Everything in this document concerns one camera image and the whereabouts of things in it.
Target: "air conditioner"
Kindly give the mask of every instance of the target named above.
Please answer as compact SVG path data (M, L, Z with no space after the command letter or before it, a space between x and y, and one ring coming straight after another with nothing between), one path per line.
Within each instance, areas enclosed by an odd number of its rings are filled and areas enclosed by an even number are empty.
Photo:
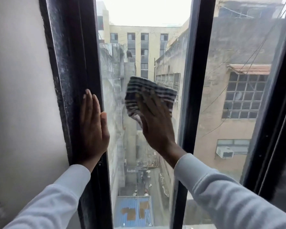
M232 158L234 152L228 146L218 146L216 149L216 154L221 158Z

